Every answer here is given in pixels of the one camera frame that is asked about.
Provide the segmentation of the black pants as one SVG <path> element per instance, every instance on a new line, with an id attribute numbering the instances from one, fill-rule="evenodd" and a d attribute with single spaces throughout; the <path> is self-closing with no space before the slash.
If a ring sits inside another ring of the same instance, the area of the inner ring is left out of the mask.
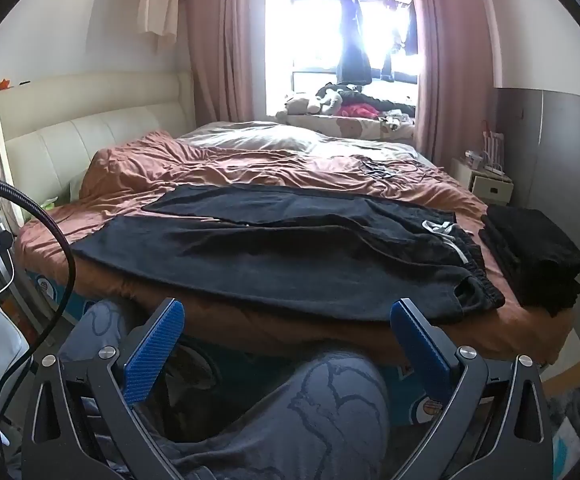
<path id="1" fill-rule="evenodd" d="M 180 185 L 73 252 L 157 284 L 342 321 L 383 321 L 405 298 L 435 324 L 504 303 L 451 212 L 313 188 Z"/>

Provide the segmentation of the bear print cushion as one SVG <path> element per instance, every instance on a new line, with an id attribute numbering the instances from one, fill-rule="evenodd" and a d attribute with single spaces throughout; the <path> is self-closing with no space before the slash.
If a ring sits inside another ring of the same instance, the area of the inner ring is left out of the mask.
<path id="1" fill-rule="evenodd" d="M 401 122 L 398 119 L 391 122 L 385 118 L 289 115 L 284 110 L 276 114 L 276 120 L 284 125 L 313 130 L 333 138 L 383 142 L 411 143 L 416 129 L 412 122 Z"/>

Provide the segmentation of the right pink curtain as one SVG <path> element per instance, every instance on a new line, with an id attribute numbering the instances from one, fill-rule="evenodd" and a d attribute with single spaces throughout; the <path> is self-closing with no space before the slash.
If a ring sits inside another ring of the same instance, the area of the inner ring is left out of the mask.
<path id="1" fill-rule="evenodd" d="M 413 0 L 421 62 L 417 150 L 447 167 L 483 148 L 494 58 L 485 0 Z"/>

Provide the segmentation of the cream padded headboard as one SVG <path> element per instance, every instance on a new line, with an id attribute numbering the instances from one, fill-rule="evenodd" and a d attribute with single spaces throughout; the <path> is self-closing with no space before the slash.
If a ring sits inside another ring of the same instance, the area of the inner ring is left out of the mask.
<path id="1" fill-rule="evenodd" d="M 196 125 L 186 70 L 38 79 L 0 90 L 0 180 L 38 204 L 62 204 L 101 148 L 154 130 L 178 138 Z"/>

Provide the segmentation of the hanging dark garment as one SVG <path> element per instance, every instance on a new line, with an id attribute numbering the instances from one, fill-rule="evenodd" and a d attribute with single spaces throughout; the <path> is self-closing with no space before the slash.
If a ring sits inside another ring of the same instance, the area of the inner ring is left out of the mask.
<path id="1" fill-rule="evenodd" d="M 337 82 L 365 86 L 372 82 L 371 65 L 363 45 L 363 14 L 359 0 L 340 0 L 342 49 Z"/>

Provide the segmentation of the pink curtain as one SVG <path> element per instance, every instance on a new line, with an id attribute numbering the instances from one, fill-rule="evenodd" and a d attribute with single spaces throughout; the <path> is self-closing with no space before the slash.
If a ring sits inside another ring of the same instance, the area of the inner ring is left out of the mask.
<path id="1" fill-rule="evenodd" d="M 256 0 L 183 0 L 183 7 L 197 122 L 252 120 Z"/>
<path id="2" fill-rule="evenodd" d="M 413 0 L 421 62 L 417 150 L 447 167 L 483 148 L 494 58 L 485 0 Z"/>

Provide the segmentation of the left pink curtain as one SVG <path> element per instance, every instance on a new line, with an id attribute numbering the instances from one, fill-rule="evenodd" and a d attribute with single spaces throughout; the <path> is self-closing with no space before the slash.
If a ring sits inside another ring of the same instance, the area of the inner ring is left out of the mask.
<path id="1" fill-rule="evenodd" d="M 256 0 L 183 0 L 183 7 L 197 122 L 252 120 Z"/>

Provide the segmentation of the grey patterned trouser leg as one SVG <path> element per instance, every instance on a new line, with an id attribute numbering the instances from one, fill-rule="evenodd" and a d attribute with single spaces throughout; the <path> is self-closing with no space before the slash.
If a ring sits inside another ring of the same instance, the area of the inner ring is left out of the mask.
<path id="1" fill-rule="evenodd" d="M 317 352 L 222 432 L 177 443 L 139 408 L 156 445 L 186 479 L 375 479 L 390 433 L 389 399 L 367 356 Z"/>

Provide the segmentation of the beige duvet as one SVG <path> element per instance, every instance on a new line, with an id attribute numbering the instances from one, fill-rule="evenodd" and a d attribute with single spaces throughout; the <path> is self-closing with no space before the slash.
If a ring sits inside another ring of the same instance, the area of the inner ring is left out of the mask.
<path id="1" fill-rule="evenodd" d="M 179 136 L 178 141 L 198 148 L 284 150 L 317 157 L 361 156 L 379 162 L 419 158 L 408 144 L 337 138 L 276 122 L 212 122 Z"/>

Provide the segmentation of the stack of folded black clothes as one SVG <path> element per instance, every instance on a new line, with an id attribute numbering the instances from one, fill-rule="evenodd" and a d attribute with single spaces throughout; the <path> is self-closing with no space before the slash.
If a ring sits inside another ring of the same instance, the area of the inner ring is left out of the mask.
<path id="1" fill-rule="evenodd" d="M 580 250 L 537 209 L 490 205 L 480 239 L 495 258 L 518 303 L 555 316 L 580 295 Z"/>

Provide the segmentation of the pile of toys and clothes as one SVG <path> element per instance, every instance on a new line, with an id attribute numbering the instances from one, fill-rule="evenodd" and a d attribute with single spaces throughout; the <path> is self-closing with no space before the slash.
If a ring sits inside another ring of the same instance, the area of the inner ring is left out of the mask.
<path id="1" fill-rule="evenodd" d="M 285 99 L 282 111 L 287 115 L 326 115 L 375 120 L 390 114 L 415 118 L 417 109 L 414 105 L 367 96 L 358 87 L 326 84 L 313 94 L 291 94 Z"/>

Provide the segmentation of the cream bedside nightstand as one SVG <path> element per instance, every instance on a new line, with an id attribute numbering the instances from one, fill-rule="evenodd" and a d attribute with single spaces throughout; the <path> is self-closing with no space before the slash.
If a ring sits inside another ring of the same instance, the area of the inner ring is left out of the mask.
<path id="1" fill-rule="evenodd" d="M 462 160 L 455 158 L 451 161 L 449 174 L 462 188 L 486 204 L 510 203 L 514 184 L 507 176 L 500 176 L 488 170 L 472 169 Z"/>

